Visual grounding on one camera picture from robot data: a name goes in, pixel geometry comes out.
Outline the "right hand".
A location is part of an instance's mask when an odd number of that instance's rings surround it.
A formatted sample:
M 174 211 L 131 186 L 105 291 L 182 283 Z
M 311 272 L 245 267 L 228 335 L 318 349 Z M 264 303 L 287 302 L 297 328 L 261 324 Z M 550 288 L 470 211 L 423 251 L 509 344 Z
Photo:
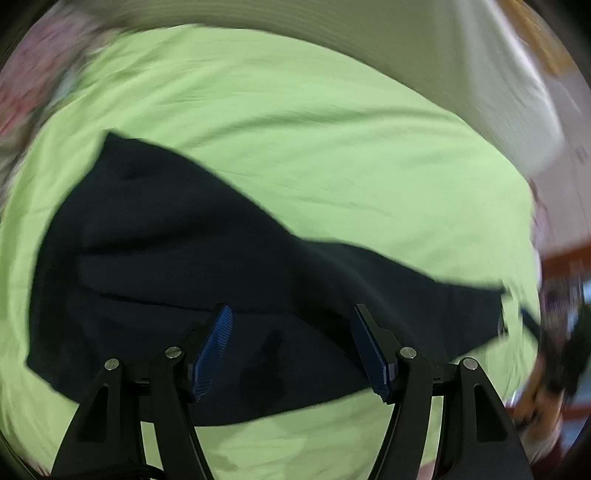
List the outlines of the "right hand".
M 563 425 L 564 393 L 551 392 L 537 365 L 511 414 L 526 457 L 531 465 L 546 458 L 557 445 Z

